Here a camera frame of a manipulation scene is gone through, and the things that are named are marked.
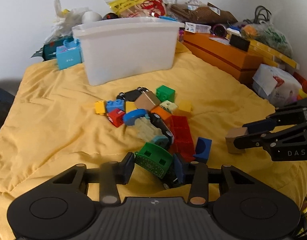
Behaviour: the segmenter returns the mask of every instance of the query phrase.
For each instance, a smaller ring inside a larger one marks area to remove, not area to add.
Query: green toy block
[[[135,163],[162,179],[172,164],[172,156],[160,146],[147,142],[135,152]]]
[[[172,103],[175,102],[175,90],[169,87],[166,87],[164,85],[156,89],[156,96],[157,98],[159,98],[161,102],[166,101],[166,100]]]

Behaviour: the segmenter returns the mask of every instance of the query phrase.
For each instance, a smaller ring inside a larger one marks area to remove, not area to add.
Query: white ball
[[[82,23],[91,23],[91,22],[97,22],[100,20],[101,20],[101,15],[93,11],[85,12],[82,17]]]

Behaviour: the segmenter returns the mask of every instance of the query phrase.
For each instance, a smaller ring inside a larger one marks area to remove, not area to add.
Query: crumpled white plastic bag
[[[72,35],[71,28],[82,24],[82,17],[85,12],[91,11],[88,7],[74,8],[69,12],[61,10],[60,0],[54,1],[57,19],[52,27],[51,34],[45,39],[44,44],[55,41],[61,37]]]
[[[253,76],[254,91],[272,105],[282,107],[297,101],[301,84],[282,69],[261,64]]]

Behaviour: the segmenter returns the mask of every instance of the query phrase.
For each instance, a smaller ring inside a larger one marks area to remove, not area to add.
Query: white plastic bin
[[[172,67],[179,27],[159,18],[112,19],[73,27],[90,85]]]

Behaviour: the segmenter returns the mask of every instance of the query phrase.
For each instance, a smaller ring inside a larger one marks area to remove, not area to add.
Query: yellow blanket
[[[88,85],[83,64],[58,71],[56,63],[42,62],[26,70],[0,130],[0,240],[14,238],[6,211],[17,196],[77,163],[95,168],[103,162],[121,161],[127,152],[144,145],[133,127],[116,128],[94,110],[95,101],[113,100],[119,92],[138,86],[155,91],[163,84],[176,90],[176,103],[192,101],[189,125],[194,142],[198,136],[212,139],[209,167],[232,164],[301,205],[307,193],[307,162],[274,163],[261,148],[244,155],[227,153],[224,137],[230,128],[263,119],[274,107],[181,44],[172,69],[97,87]],[[187,198],[189,188],[164,190],[154,175],[137,165],[129,184],[118,186],[122,199],[149,195]],[[219,196],[216,185],[209,191],[210,200]],[[91,184],[88,195],[98,200],[97,185]]]

